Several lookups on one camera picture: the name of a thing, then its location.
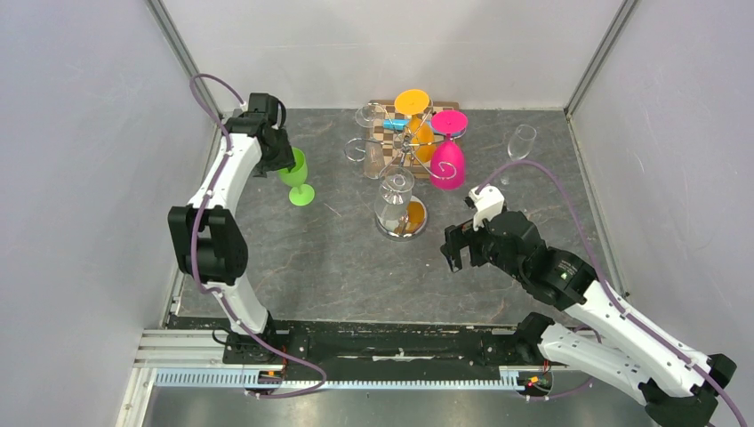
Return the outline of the green plastic wine glass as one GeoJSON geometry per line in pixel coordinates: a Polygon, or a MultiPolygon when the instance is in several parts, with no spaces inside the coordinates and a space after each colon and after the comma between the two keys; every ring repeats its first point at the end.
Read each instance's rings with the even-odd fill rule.
{"type": "Polygon", "coordinates": [[[280,181],[290,188],[289,201],[296,206],[305,206],[314,200],[316,192],[307,183],[309,169],[304,152],[298,148],[292,148],[292,151],[294,166],[279,170],[277,175],[280,181]]]}

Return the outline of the chrome wine glass rack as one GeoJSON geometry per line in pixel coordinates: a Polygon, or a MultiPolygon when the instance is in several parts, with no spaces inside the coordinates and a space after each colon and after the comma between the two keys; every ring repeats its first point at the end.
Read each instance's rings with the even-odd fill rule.
{"type": "MultiPolygon", "coordinates": [[[[366,142],[366,132],[367,130],[365,129],[365,134],[362,137],[353,138],[347,141],[344,145],[345,157],[348,159],[348,161],[356,165],[357,172],[359,172],[363,176],[365,176],[363,159],[365,155],[364,143],[366,142]]],[[[454,138],[455,142],[463,134],[456,136],[454,138]]],[[[384,167],[381,170],[381,174],[387,166],[391,166],[391,165],[386,165],[384,163],[384,167]]],[[[419,179],[414,176],[414,185],[418,180],[419,179]]],[[[379,187],[380,187],[381,175],[378,179],[376,179],[376,181],[379,182],[379,187]]],[[[406,240],[418,237],[426,229],[427,223],[429,221],[429,209],[427,208],[427,205],[423,201],[421,201],[418,196],[415,195],[415,189],[413,186],[413,195],[408,205],[407,215],[401,220],[398,227],[396,227],[393,231],[385,230],[378,223],[374,209],[373,209],[373,218],[374,218],[377,230],[380,233],[382,233],[385,237],[398,240],[398,241],[406,241],[406,240]]]]}

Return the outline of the clear wine glass front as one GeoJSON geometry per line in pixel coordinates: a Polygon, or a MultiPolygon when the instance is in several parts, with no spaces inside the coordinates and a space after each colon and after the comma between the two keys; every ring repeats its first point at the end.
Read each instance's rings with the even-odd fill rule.
{"type": "Polygon", "coordinates": [[[373,209],[385,230],[393,231],[407,215],[413,186],[414,176],[404,167],[391,165],[382,172],[373,209]]]}

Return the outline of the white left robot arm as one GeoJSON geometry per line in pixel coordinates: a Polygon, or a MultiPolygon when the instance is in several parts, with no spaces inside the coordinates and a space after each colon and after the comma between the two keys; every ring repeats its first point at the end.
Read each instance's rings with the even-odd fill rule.
{"type": "Polygon", "coordinates": [[[277,356],[279,340],[246,276],[248,245],[234,214],[250,177],[294,167],[285,120],[277,97],[251,93],[247,109],[225,122],[227,134],[199,190],[167,215],[179,270],[221,305],[245,352],[259,363],[277,356]]]}

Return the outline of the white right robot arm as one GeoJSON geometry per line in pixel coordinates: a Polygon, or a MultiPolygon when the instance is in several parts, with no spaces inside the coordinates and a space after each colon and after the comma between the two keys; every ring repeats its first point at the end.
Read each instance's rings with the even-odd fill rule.
{"type": "Polygon", "coordinates": [[[580,320],[608,339],[585,342],[540,313],[522,321],[513,340],[525,363],[540,359],[581,370],[623,391],[660,426],[707,426],[737,365],[707,355],[668,334],[633,308],[579,256],[548,246],[520,212],[445,228],[440,251],[452,270],[469,249],[472,266],[491,264],[537,301],[580,320]]]}

